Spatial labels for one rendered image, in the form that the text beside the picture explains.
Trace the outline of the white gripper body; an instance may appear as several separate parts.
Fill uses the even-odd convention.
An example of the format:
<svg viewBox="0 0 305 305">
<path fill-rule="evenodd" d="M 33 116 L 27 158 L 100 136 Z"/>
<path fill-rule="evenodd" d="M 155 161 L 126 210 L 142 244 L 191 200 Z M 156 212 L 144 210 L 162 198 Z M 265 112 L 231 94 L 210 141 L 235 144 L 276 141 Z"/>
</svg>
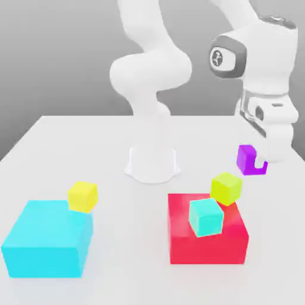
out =
<svg viewBox="0 0 305 305">
<path fill-rule="evenodd" d="M 238 101 L 238 118 L 247 142 L 268 163 L 284 161 L 291 150 L 298 111 L 289 96 L 250 97 Z"/>
</svg>

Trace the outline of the small purple cube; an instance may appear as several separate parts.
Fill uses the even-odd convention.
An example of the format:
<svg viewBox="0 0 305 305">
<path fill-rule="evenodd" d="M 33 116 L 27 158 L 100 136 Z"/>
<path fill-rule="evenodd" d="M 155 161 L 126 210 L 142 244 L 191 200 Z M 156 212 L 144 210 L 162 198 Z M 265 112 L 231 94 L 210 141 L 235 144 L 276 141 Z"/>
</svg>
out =
<svg viewBox="0 0 305 305">
<path fill-rule="evenodd" d="M 242 144 L 238 148 L 236 165 L 244 176 L 265 175 L 267 172 L 268 162 L 263 163 L 263 167 L 257 168 L 255 160 L 257 152 L 252 145 Z"/>
</svg>

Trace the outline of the small lime cube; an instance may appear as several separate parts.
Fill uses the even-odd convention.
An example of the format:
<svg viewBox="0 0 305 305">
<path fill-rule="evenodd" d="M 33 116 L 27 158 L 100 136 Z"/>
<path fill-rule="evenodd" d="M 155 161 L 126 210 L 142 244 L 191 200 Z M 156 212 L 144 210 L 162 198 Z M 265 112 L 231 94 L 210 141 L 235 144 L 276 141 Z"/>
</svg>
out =
<svg viewBox="0 0 305 305">
<path fill-rule="evenodd" d="M 233 204 L 240 196 L 242 179 L 223 172 L 211 180 L 210 197 L 224 206 Z"/>
</svg>

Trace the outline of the small teal cube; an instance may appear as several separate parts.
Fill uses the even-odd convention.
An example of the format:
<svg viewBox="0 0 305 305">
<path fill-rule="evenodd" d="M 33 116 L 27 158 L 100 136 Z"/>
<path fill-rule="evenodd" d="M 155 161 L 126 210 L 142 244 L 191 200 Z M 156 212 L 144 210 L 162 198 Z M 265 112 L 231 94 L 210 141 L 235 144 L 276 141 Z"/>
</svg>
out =
<svg viewBox="0 0 305 305">
<path fill-rule="evenodd" d="M 189 224 L 197 238 L 222 233 L 224 212 L 214 198 L 189 203 Z"/>
</svg>

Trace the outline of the small yellow cube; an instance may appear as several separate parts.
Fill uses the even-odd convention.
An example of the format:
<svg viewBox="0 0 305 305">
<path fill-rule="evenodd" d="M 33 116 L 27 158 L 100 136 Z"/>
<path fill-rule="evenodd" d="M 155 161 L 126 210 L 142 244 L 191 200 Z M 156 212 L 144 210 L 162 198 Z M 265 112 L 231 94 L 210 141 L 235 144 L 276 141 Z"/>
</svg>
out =
<svg viewBox="0 0 305 305">
<path fill-rule="evenodd" d="M 70 210 L 90 213 L 98 202 L 97 184 L 77 181 L 67 195 Z"/>
</svg>

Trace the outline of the large red box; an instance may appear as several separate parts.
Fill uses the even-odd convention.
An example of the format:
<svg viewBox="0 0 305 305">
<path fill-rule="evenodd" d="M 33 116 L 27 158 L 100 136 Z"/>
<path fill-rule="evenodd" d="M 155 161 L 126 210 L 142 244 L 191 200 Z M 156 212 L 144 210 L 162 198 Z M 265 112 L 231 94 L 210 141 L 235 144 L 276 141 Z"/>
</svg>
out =
<svg viewBox="0 0 305 305">
<path fill-rule="evenodd" d="M 243 264 L 249 235 L 236 203 L 220 205 L 224 212 L 221 234 L 196 237 L 189 224 L 189 202 L 209 194 L 169 194 L 167 228 L 171 264 Z"/>
</svg>

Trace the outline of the large cyan box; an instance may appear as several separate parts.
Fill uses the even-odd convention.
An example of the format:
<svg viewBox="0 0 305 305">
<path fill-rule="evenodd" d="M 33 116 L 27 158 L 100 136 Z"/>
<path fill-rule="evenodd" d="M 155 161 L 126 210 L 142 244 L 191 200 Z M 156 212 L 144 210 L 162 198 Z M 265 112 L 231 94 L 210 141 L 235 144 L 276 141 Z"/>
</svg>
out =
<svg viewBox="0 0 305 305">
<path fill-rule="evenodd" d="M 12 278 L 79 278 L 93 234 L 93 217 L 65 200 L 30 200 L 1 251 Z"/>
</svg>

